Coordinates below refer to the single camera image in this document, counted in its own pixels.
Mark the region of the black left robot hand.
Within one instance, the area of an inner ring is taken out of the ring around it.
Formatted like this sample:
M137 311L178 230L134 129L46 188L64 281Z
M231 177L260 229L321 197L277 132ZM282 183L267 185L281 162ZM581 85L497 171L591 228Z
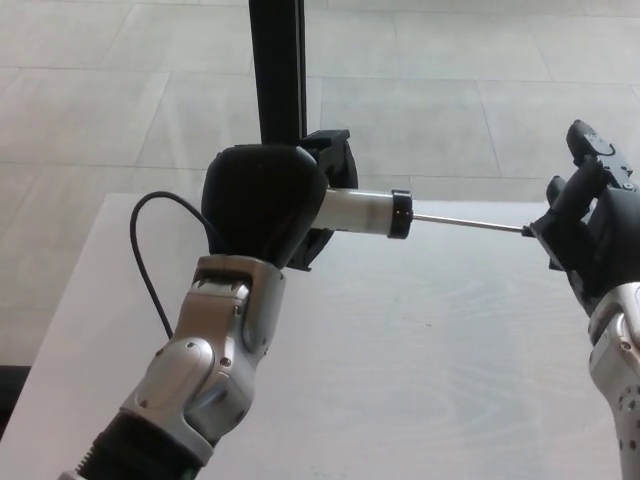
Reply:
M328 190L358 187L349 138L347 130L320 130L296 145L237 145L217 154L201 199L213 227L209 253L308 271L333 236L313 225Z

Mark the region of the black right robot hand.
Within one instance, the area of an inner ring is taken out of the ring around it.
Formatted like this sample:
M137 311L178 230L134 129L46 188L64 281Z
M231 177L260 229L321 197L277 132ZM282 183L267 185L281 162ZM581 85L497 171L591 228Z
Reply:
M547 185L548 210L527 228L592 314L614 288L639 280L639 182L617 147L582 120L566 143L576 171Z

